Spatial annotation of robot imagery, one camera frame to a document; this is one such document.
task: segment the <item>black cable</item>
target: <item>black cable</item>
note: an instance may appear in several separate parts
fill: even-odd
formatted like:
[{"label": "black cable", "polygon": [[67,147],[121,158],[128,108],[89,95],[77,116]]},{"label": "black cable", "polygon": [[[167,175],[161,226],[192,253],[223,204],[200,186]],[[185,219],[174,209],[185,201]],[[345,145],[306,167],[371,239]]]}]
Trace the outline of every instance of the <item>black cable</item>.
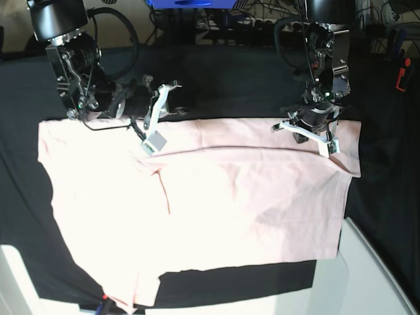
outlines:
[{"label": "black cable", "polygon": [[405,23],[398,23],[398,24],[395,24],[395,25],[392,27],[392,29],[399,28],[401,25],[407,25],[407,24],[420,24],[420,22],[405,22]]},{"label": "black cable", "polygon": [[310,59],[309,59],[308,47],[307,47],[307,45],[306,45],[305,25],[304,25],[304,23],[303,23],[303,19],[302,19],[301,6],[300,6],[300,5],[298,5],[297,7],[298,7],[298,11],[299,11],[299,21],[300,21],[301,26],[302,26],[302,37],[303,37],[304,51],[305,51],[305,54],[306,54],[306,62],[307,62],[308,67],[309,67],[309,73],[310,73],[310,77],[311,77],[311,79],[312,79],[312,83],[313,83],[313,84],[314,84],[314,86],[315,86],[316,92],[318,93],[318,95],[319,95],[319,96],[320,96],[323,100],[325,100],[326,102],[330,102],[331,104],[341,106],[341,104],[340,104],[340,103],[337,103],[337,102],[332,102],[332,101],[330,101],[330,100],[327,100],[327,99],[324,97],[324,94],[323,94],[323,93],[321,93],[320,88],[318,87],[318,85],[316,84],[316,80],[315,80],[314,74],[312,73],[312,66],[310,65]]},{"label": "black cable", "polygon": [[134,26],[131,24],[130,20],[128,18],[126,18],[123,14],[121,14],[119,11],[117,11],[113,8],[102,7],[102,8],[98,8],[98,9],[91,9],[91,10],[88,10],[87,13],[88,13],[88,17],[90,17],[90,18],[92,18],[92,17],[94,17],[95,15],[98,15],[98,14],[114,15],[121,22],[123,22],[124,26],[127,28],[127,30],[130,33],[131,41],[133,43],[133,53],[131,55],[129,64],[125,68],[123,68],[122,70],[118,71],[117,73],[105,76],[105,79],[107,81],[115,81],[115,80],[119,79],[120,77],[123,77],[124,75],[129,73],[134,68],[134,66],[136,64],[138,54],[140,52],[140,50],[139,50],[140,44],[138,42],[137,32],[134,29]]},{"label": "black cable", "polygon": [[103,130],[112,130],[112,129],[122,129],[122,128],[130,128],[131,125],[125,125],[125,126],[117,126],[117,127],[107,127],[107,128],[99,128],[99,129],[94,129],[92,127],[90,127],[87,123],[86,123],[86,119],[85,116],[83,116],[82,119],[83,124],[86,126],[86,128],[88,128],[91,131],[103,131]]},{"label": "black cable", "polygon": [[149,44],[149,41],[152,39],[153,35],[158,32],[158,28],[154,27],[153,32],[147,37],[147,40],[144,42],[145,45]]},{"label": "black cable", "polygon": [[364,9],[360,9],[359,11],[356,12],[356,17],[359,15],[359,13],[361,13],[363,11],[366,11],[366,10],[370,10],[370,9],[375,10],[375,12],[378,14],[378,23],[381,23],[381,15],[379,14],[379,9],[377,7],[373,7],[373,6],[370,6],[368,8],[364,8]]},{"label": "black cable", "polygon": [[262,21],[265,22],[265,5],[262,4]]},{"label": "black cable", "polygon": [[380,39],[377,39],[380,46],[384,48],[385,51],[387,51],[387,47],[382,43]]},{"label": "black cable", "polygon": [[257,18],[247,11],[242,11],[242,10],[239,10],[239,9],[234,9],[233,11],[238,11],[238,12],[241,12],[243,15],[248,15],[248,18],[251,21],[251,25],[254,25],[254,22],[253,22],[252,19],[254,19],[254,21],[257,21]]},{"label": "black cable", "polygon": [[413,9],[413,7],[411,7],[410,5],[407,5],[406,3],[403,3],[403,2],[399,2],[399,1],[394,1],[394,0],[392,0],[392,1],[387,1],[387,2],[385,2],[383,5],[382,5],[382,7],[381,7],[381,21],[382,21],[382,24],[383,24],[383,9],[384,9],[384,7],[385,7],[385,5],[390,5],[391,3],[396,3],[396,4],[399,4],[399,5],[402,5],[402,6],[404,6],[404,7],[406,7],[407,9],[409,9],[418,19],[419,19],[419,21],[420,21],[420,16],[418,16],[417,15],[417,13],[415,12],[415,10]]},{"label": "black cable", "polygon": [[96,18],[94,16],[92,16],[92,21],[93,21],[93,25],[94,25],[93,60],[92,60],[92,64],[91,64],[91,70],[89,72],[89,78],[87,80],[86,91],[85,91],[85,101],[83,103],[83,108],[86,107],[87,96],[89,95],[89,89],[91,88],[93,68],[95,67],[95,64],[96,64],[96,50],[97,50],[97,47],[98,47],[98,23],[96,22]]},{"label": "black cable", "polygon": [[135,118],[133,118],[133,117],[131,118],[131,122],[130,122],[130,126],[129,127],[132,127],[133,128],[134,132],[138,135],[138,137],[140,139],[142,139],[143,141],[146,140],[146,135],[141,131],[140,128],[138,128],[138,125],[137,125],[137,122],[136,122],[136,119]]},{"label": "black cable", "polygon": [[207,17],[207,26],[209,27],[209,32],[211,30],[211,26],[210,26],[210,16],[209,16],[209,9],[204,9],[205,15]]},{"label": "black cable", "polygon": [[[298,67],[296,67],[295,65],[293,65],[292,63],[290,63],[290,61],[286,58],[285,54],[284,54],[284,50],[282,47],[282,44],[280,43],[280,32],[282,31],[282,28],[289,23],[293,23],[293,22],[298,22],[301,19],[300,15],[291,15],[288,16],[287,18],[281,18],[279,19],[275,24],[274,24],[274,44],[276,46],[276,50],[277,53],[280,57],[280,59],[284,62],[284,64],[290,69],[290,70],[294,70],[299,72],[300,69]],[[303,33],[303,37],[305,37],[305,28],[303,26],[303,22],[302,22],[302,33]]]},{"label": "black cable", "polygon": [[418,44],[416,44],[414,40],[411,40],[411,41],[413,42],[413,44],[414,44],[415,48],[417,48],[417,50],[419,51],[419,54],[420,54],[420,48],[419,48],[419,45],[418,45]]},{"label": "black cable", "polygon": [[94,49],[94,60],[92,61],[91,70],[90,70],[89,78],[87,80],[87,85],[86,85],[85,101],[84,101],[84,104],[83,104],[82,122],[86,126],[86,128],[90,129],[91,131],[103,131],[103,130],[110,130],[110,129],[128,128],[128,127],[130,127],[130,125],[128,125],[128,126],[118,126],[118,127],[108,127],[108,128],[101,128],[101,129],[94,129],[94,128],[90,127],[89,125],[87,125],[87,123],[86,123],[87,96],[89,95],[89,89],[91,87],[92,76],[93,76],[93,69],[94,69],[95,64],[96,64],[96,49],[98,47],[98,23],[96,22],[95,16],[92,16],[92,21],[93,21],[93,25],[94,25],[94,39],[93,39],[94,40],[94,48],[93,48]]},{"label": "black cable", "polygon": [[337,115],[337,117],[336,118],[333,118],[333,119],[330,119],[329,121],[328,121],[328,125],[330,124],[330,123],[333,123],[334,121],[337,121],[337,120],[339,120],[340,119],[340,116],[343,114],[343,113],[345,113],[348,109],[350,108],[350,106],[346,106],[346,107],[344,107],[340,112],[339,112],[339,114]]},{"label": "black cable", "polygon": [[282,9],[282,10],[284,10],[285,12],[283,12],[283,13],[286,13],[286,14],[288,14],[288,15],[292,15],[292,14],[295,14],[294,12],[291,12],[289,9],[287,9],[287,8],[285,8],[285,7],[283,7],[281,4],[279,4],[279,2],[278,1],[276,1],[276,4],[275,5],[272,5],[272,4],[268,4],[268,3],[264,3],[264,2],[262,2],[262,0],[256,0],[256,1],[254,1],[254,2],[252,2],[252,3],[250,3],[250,4],[248,4],[250,7],[244,7],[243,9],[245,9],[246,11],[249,11],[249,10],[251,10],[255,5],[262,5],[262,6],[264,6],[264,5],[269,5],[269,6],[271,6],[271,8],[270,8],[270,10],[271,11],[273,11],[273,8],[277,8],[277,9]]}]

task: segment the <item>pink t-shirt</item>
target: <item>pink t-shirt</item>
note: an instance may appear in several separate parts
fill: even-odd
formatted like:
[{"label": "pink t-shirt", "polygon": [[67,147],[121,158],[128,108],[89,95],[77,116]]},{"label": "pink t-shirt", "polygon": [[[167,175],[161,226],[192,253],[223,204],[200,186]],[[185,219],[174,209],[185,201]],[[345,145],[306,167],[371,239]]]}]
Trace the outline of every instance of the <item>pink t-shirt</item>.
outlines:
[{"label": "pink t-shirt", "polygon": [[360,123],[340,122],[341,153],[327,159],[313,141],[273,133],[277,122],[160,123],[168,143],[152,157],[133,131],[40,123],[39,161],[74,261],[132,312],[154,305],[166,272],[335,257]]}]

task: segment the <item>cable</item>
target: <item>cable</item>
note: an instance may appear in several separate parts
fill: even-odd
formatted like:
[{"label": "cable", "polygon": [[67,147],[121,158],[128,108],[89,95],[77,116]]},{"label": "cable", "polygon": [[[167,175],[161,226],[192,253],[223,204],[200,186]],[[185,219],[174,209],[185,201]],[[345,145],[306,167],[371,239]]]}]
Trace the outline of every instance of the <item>cable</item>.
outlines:
[{"label": "cable", "polygon": [[112,129],[122,129],[122,128],[130,128],[131,125],[125,125],[125,126],[117,126],[117,127],[107,127],[107,128],[99,128],[99,129],[95,129],[90,127],[87,123],[86,123],[86,119],[85,119],[85,114],[83,114],[83,119],[82,119],[83,124],[91,131],[103,131],[103,130],[112,130]]},{"label": "cable", "polygon": [[255,5],[262,5],[266,8],[269,8],[271,11],[278,11],[278,12],[282,12],[282,13],[287,13],[288,15],[292,15],[292,14],[297,14],[297,12],[292,12],[289,9],[283,7],[281,4],[279,4],[278,0],[276,0],[276,4],[272,5],[271,2],[270,4],[268,3],[264,3],[263,0],[256,0],[250,4],[248,4],[250,7],[244,7],[243,9],[249,11],[251,10]]},{"label": "cable", "polygon": [[134,26],[131,24],[130,20],[115,9],[108,8],[108,7],[102,7],[102,8],[98,8],[98,9],[88,10],[87,13],[88,13],[88,17],[90,17],[90,18],[92,18],[92,17],[94,17],[95,15],[98,15],[98,14],[114,15],[121,22],[123,22],[124,26],[127,28],[127,30],[130,33],[131,41],[133,43],[133,53],[131,55],[131,59],[130,59],[129,64],[125,68],[123,68],[122,70],[118,71],[117,73],[105,76],[105,79],[107,81],[115,81],[115,80],[119,79],[120,77],[123,77],[124,75],[129,73],[134,68],[134,66],[136,64],[138,54],[139,54],[139,47],[140,47],[140,44],[138,43],[137,32],[134,29]]},{"label": "cable", "polygon": [[89,94],[89,89],[91,88],[93,68],[95,67],[95,63],[96,63],[96,49],[98,47],[98,23],[96,22],[96,18],[94,16],[92,16],[92,21],[93,21],[93,25],[94,25],[93,61],[92,61],[92,64],[91,64],[91,70],[89,72],[89,78],[87,80],[86,92],[85,92],[85,101],[84,101],[84,104],[83,104],[83,108],[86,107],[87,96]]},{"label": "cable", "polygon": [[395,25],[392,27],[392,29],[399,28],[400,26],[402,26],[402,25],[407,25],[407,24],[420,24],[420,22],[405,22],[405,23],[398,23],[398,24],[395,24]]},{"label": "cable", "polygon": [[403,3],[403,2],[399,2],[399,1],[393,1],[393,0],[391,0],[391,1],[387,1],[387,2],[385,2],[383,5],[382,5],[382,7],[381,7],[381,21],[382,21],[382,24],[383,24],[383,9],[384,9],[384,7],[385,7],[385,5],[390,5],[391,3],[396,3],[396,4],[399,4],[399,5],[402,5],[402,6],[404,6],[404,7],[406,7],[407,9],[409,9],[418,19],[419,19],[419,21],[420,21],[420,16],[418,16],[417,15],[417,13],[415,12],[415,10],[413,9],[413,7],[411,7],[411,6],[409,6],[409,5],[407,5],[406,3]]},{"label": "cable", "polygon": [[153,32],[149,35],[149,37],[144,42],[144,44],[147,45],[149,43],[149,41],[152,39],[153,35],[155,35],[157,32],[158,32],[158,28],[154,27]]},{"label": "cable", "polygon": [[418,44],[416,44],[414,40],[411,40],[411,41],[413,42],[413,44],[414,44],[415,48],[417,48],[417,50],[419,51],[419,54],[420,54],[420,48],[419,48],[419,45],[418,45]]},{"label": "cable", "polygon": [[211,26],[210,26],[210,16],[209,16],[209,11],[208,9],[204,9],[205,15],[207,17],[207,26],[209,27],[209,32],[211,30]]},{"label": "cable", "polygon": [[370,6],[370,7],[364,8],[364,9],[360,9],[359,11],[356,12],[356,17],[359,15],[359,13],[361,13],[363,11],[366,11],[366,10],[370,10],[370,9],[374,9],[375,10],[375,12],[378,14],[378,23],[381,23],[381,15],[379,13],[379,9],[377,7],[374,7],[374,6]]},{"label": "cable", "polygon": [[382,46],[383,48],[384,48],[384,50],[385,50],[385,52],[387,51],[387,47],[382,43],[382,41],[380,40],[380,39],[377,39],[377,42],[378,42],[378,53],[379,53],[379,46]]},{"label": "cable", "polygon": [[238,11],[238,12],[242,13],[243,15],[248,15],[248,18],[251,21],[251,25],[254,25],[254,22],[253,21],[257,21],[257,18],[254,15],[252,15],[251,13],[247,12],[247,11],[242,11],[242,10],[239,10],[239,9],[234,9],[233,11]]},{"label": "cable", "polygon": [[[281,18],[274,24],[274,44],[276,46],[277,53],[280,59],[284,62],[284,64],[290,69],[294,71],[300,71],[300,69],[294,66],[290,61],[286,58],[284,54],[284,50],[282,48],[282,44],[280,43],[280,32],[282,28],[289,23],[298,22],[301,19],[300,15],[292,15],[288,16],[287,18]],[[302,28],[303,36],[305,37],[305,29]]]},{"label": "cable", "polygon": [[102,307],[104,305],[102,303],[99,304],[98,308],[96,309],[96,312],[94,315],[100,315],[100,313],[102,312]]},{"label": "cable", "polygon": [[96,22],[95,16],[92,16],[92,21],[93,21],[93,25],[94,25],[94,55],[95,55],[95,59],[92,61],[91,70],[90,70],[90,73],[89,73],[89,78],[87,80],[86,92],[85,92],[85,102],[83,104],[82,122],[91,131],[102,131],[102,130],[110,130],[110,129],[129,128],[130,125],[128,125],[128,126],[119,126],[119,127],[108,127],[108,128],[101,128],[101,129],[94,129],[94,128],[90,127],[89,125],[87,125],[87,123],[86,123],[86,103],[87,103],[87,96],[89,94],[89,89],[91,87],[92,76],[93,76],[93,68],[95,67],[95,62],[96,62],[96,48],[98,47],[98,23]]},{"label": "cable", "polygon": [[312,79],[312,83],[313,83],[313,84],[314,84],[314,86],[315,86],[316,92],[318,93],[318,95],[319,95],[319,96],[320,96],[323,100],[325,100],[326,102],[330,102],[330,103],[332,103],[332,104],[334,104],[334,105],[338,105],[338,106],[340,106],[340,105],[341,105],[341,103],[332,102],[332,101],[330,101],[330,100],[327,100],[327,99],[324,97],[324,94],[323,94],[323,93],[321,93],[321,91],[320,91],[320,89],[319,89],[318,85],[316,84],[316,80],[315,80],[314,74],[312,73],[312,66],[310,65],[310,59],[309,59],[308,47],[307,47],[307,45],[306,45],[305,25],[303,24],[302,13],[301,13],[301,6],[300,6],[300,5],[298,5],[298,6],[297,6],[297,8],[298,8],[298,11],[299,11],[299,21],[300,21],[301,26],[302,26],[302,37],[303,37],[304,51],[305,51],[305,54],[306,54],[306,62],[307,62],[308,67],[309,67],[309,73],[310,73],[310,77],[311,77],[311,79]]}]

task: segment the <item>metal bracket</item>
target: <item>metal bracket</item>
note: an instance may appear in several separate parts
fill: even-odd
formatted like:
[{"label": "metal bracket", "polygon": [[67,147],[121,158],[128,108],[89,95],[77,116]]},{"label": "metal bracket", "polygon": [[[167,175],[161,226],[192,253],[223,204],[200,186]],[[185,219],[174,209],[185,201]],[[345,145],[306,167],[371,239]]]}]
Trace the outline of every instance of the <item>metal bracket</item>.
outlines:
[{"label": "metal bracket", "polygon": [[332,140],[328,140],[326,136],[318,136],[306,129],[303,129],[302,127],[293,126],[288,120],[282,121],[276,126],[278,126],[276,127],[276,130],[286,129],[292,133],[299,133],[300,135],[317,142],[320,155],[325,158],[329,158],[330,154],[340,153],[340,143],[337,137],[333,137]]},{"label": "metal bracket", "polygon": [[146,129],[146,139],[142,141],[142,149],[151,156],[154,152],[162,150],[166,144],[166,139],[156,131],[158,127],[159,118],[161,117],[161,111],[167,103],[168,95],[171,91],[176,88],[182,87],[177,83],[173,82],[173,85],[163,84],[159,87],[159,98],[153,106],[153,109],[149,115],[148,113],[148,128]]},{"label": "metal bracket", "polygon": [[348,51],[350,48],[350,31],[335,31],[333,40],[333,93],[340,99],[350,93],[348,82]]}]

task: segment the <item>white surface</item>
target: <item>white surface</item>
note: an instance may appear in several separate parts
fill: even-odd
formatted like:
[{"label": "white surface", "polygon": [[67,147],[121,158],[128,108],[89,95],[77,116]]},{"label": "white surface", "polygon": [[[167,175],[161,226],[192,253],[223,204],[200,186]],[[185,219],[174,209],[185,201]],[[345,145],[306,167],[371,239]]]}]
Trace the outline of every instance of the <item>white surface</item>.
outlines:
[{"label": "white surface", "polygon": [[307,314],[417,313],[370,244],[347,219],[338,258],[317,263]]},{"label": "white surface", "polygon": [[40,299],[46,315],[89,315],[95,312],[82,312],[79,305]]},{"label": "white surface", "polygon": [[310,289],[306,289],[236,303],[170,310],[147,310],[146,315],[303,315],[309,295]]},{"label": "white surface", "polygon": [[0,314],[46,315],[16,248],[0,246]]},{"label": "white surface", "polygon": [[[337,135],[343,153],[326,159],[317,155],[315,142],[297,145],[288,131],[271,133],[276,122],[160,123],[159,131],[168,143],[152,158],[138,154],[141,149],[134,133],[118,129],[92,133],[76,121],[42,122],[39,160],[54,187],[54,218],[76,264],[107,296],[127,306],[133,301],[152,306],[159,276],[166,272],[335,257],[347,189],[351,176],[359,176],[360,124],[340,124]],[[92,123],[121,125],[109,120]],[[80,133],[87,137],[83,142]],[[89,176],[80,181],[80,176],[62,167],[76,152],[91,159],[106,156],[106,174],[97,165],[99,173],[92,173],[90,167]],[[111,160],[114,168],[108,163]],[[120,184],[113,198],[103,203],[91,198],[92,189],[109,188],[115,182]],[[89,187],[90,194],[80,193],[85,191],[80,185]],[[284,187],[283,194],[274,187]],[[139,203],[138,192],[148,197]],[[111,229],[95,233],[93,219],[94,226]],[[139,231],[138,222],[147,229]],[[121,233],[115,233],[116,226]],[[102,252],[98,243],[125,259],[98,261],[96,252]],[[132,248],[148,255],[139,257]]]}]

